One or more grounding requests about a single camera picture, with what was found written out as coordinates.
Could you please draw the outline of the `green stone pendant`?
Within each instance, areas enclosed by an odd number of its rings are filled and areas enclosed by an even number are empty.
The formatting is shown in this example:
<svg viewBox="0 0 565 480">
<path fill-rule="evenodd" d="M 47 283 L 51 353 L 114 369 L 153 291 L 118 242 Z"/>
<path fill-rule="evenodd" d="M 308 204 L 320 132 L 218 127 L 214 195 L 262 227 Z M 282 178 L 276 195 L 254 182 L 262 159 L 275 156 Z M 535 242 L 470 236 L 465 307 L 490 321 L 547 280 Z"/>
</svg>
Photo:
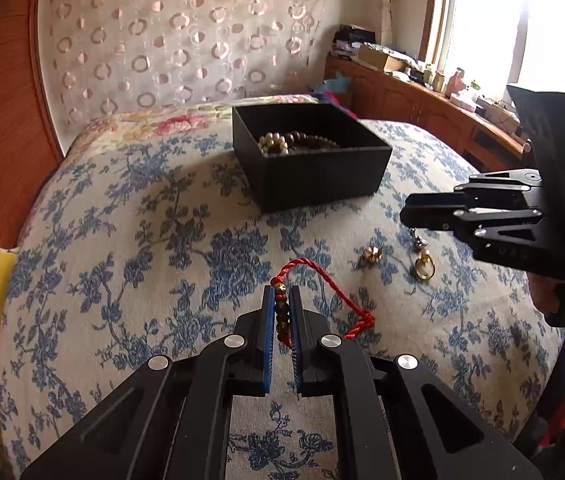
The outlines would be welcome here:
<svg viewBox="0 0 565 480">
<path fill-rule="evenodd" d="M 409 229 L 409 235 L 412 241 L 412 250 L 414 252 L 422 252 L 429 247 L 429 242 L 420 236 L 416 229 Z"/>
</svg>

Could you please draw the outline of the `black square jewelry box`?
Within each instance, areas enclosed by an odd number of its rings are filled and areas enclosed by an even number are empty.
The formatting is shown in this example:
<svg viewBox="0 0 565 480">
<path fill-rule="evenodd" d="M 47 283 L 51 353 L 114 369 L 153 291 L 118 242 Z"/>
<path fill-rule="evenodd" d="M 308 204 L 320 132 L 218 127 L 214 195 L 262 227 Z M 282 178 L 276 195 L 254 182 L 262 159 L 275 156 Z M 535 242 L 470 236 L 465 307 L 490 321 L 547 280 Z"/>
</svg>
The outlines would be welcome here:
<svg viewBox="0 0 565 480">
<path fill-rule="evenodd" d="M 271 133 L 305 133 L 335 143 L 265 154 L 260 139 Z M 393 148 L 333 104 L 283 103 L 237 106 L 232 144 L 264 214 L 368 196 L 378 191 Z"/>
</svg>

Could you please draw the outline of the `wooden window-side cabinet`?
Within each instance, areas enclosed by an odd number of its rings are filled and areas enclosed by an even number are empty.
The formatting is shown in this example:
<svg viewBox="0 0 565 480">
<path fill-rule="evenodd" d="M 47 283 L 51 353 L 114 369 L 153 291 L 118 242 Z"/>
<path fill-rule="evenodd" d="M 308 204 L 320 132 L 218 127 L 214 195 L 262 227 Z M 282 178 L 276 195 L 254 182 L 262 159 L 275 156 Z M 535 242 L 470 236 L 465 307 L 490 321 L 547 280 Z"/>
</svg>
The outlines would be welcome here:
<svg viewBox="0 0 565 480">
<path fill-rule="evenodd" d="M 404 82 L 353 61 L 329 55 L 325 76 L 352 79 L 345 106 L 363 119 L 415 125 L 436 136 L 481 170 L 520 168 L 523 148 L 486 119 L 463 110 L 414 82 Z"/>
</svg>

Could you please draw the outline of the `pink figurine on cabinet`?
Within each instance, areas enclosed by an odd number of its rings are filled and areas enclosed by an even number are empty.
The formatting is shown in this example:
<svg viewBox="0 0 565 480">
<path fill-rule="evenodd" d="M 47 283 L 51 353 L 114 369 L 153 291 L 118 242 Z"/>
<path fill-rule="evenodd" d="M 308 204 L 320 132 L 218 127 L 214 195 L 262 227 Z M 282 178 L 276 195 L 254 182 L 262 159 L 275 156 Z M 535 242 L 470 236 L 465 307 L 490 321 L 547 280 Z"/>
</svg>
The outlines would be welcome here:
<svg viewBox="0 0 565 480">
<path fill-rule="evenodd" d="M 450 99 L 454 94 L 459 94 L 467 88 L 465 83 L 465 71 L 458 67 L 456 72 L 449 78 L 445 89 L 445 96 Z"/>
</svg>

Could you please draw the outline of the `blue floral bed cover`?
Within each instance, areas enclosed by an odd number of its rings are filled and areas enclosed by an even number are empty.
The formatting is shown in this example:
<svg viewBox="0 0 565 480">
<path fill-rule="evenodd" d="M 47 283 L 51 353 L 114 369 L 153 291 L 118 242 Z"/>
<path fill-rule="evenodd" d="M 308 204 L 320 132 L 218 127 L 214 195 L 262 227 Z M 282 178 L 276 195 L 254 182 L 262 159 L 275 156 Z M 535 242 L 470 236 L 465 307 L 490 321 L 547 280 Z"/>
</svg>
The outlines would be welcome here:
<svg viewBox="0 0 565 480">
<path fill-rule="evenodd" d="M 392 145 L 375 195 L 262 214 L 232 151 L 232 123 L 67 160 L 19 243 L 0 332 L 0 426 L 20 474 L 150 356 L 197 354 L 260 306 L 284 263 L 305 307 L 347 333 L 354 306 L 374 356 L 407 352 L 505 437 L 529 419 L 563 345 L 522 272 L 475 261 L 425 232 L 432 280 L 399 213 L 471 166 L 430 133 L 371 122 Z M 383 257 L 363 261 L 363 248 Z"/>
</svg>

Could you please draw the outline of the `cardboard box on cabinet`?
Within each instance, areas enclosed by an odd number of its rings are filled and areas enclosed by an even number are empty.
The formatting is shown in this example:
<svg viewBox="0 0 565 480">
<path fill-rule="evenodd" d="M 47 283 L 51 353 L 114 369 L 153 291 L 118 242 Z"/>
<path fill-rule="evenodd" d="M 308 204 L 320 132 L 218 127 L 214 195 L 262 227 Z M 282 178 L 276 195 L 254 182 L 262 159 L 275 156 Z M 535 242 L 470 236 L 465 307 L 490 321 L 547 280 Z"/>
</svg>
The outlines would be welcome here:
<svg viewBox="0 0 565 480">
<path fill-rule="evenodd" d="M 402 72 L 410 65 L 410 58 L 378 44 L 362 44 L 357 52 L 357 58 L 381 72 Z"/>
</svg>

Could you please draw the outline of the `stack of dark clothes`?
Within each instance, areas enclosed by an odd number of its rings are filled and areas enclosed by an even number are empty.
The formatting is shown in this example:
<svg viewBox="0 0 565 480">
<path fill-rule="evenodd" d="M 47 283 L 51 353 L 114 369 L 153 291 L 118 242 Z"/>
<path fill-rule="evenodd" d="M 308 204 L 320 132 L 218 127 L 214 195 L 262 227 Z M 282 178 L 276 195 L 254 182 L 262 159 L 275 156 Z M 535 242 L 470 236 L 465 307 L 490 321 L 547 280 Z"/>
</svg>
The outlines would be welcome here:
<svg viewBox="0 0 565 480">
<path fill-rule="evenodd" d="M 354 25 L 340 25 L 335 31 L 329 55 L 352 60 L 363 44 L 374 44 L 375 32 Z"/>
</svg>

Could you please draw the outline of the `pink floral pillow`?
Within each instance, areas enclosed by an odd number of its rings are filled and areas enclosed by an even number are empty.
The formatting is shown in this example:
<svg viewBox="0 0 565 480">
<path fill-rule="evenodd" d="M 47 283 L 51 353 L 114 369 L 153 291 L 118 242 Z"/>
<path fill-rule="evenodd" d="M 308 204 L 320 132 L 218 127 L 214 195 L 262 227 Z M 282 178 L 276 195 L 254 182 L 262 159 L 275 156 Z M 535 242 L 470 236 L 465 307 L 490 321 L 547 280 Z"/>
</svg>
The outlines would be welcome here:
<svg viewBox="0 0 565 480">
<path fill-rule="evenodd" d="M 85 153 L 104 153 L 123 144 L 226 126 L 232 122 L 235 106 L 317 103 L 318 99 L 310 94 L 286 94 L 232 102 L 174 104 L 155 110 L 107 115 L 92 120 L 78 133 L 66 160 L 78 159 Z"/>
</svg>

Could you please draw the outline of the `circle patterned headboard cloth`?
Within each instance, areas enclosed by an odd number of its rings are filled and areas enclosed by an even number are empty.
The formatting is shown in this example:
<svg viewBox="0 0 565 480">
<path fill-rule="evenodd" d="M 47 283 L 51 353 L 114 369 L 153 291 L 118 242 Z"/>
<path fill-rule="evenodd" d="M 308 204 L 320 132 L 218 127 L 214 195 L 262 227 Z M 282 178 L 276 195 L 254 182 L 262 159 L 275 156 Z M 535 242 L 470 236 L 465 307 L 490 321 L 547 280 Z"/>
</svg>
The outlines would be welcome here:
<svg viewBox="0 0 565 480">
<path fill-rule="evenodd" d="M 38 0 L 61 148 L 95 119 L 303 91 L 325 0 Z"/>
</svg>

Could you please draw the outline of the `wooden headboard frame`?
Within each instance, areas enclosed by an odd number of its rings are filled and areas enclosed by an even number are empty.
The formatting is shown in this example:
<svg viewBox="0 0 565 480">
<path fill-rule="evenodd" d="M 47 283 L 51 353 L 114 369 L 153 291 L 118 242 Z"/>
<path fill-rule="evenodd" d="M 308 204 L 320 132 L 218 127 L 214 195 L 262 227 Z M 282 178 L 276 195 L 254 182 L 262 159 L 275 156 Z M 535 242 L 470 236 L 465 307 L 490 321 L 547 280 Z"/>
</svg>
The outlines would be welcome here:
<svg viewBox="0 0 565 480">
<path fill-rule="evenodd" d="M 38 0 L 0 0 L 0 248 L 18 237 L 63 155 L 40 69 Z"/>
</svg>

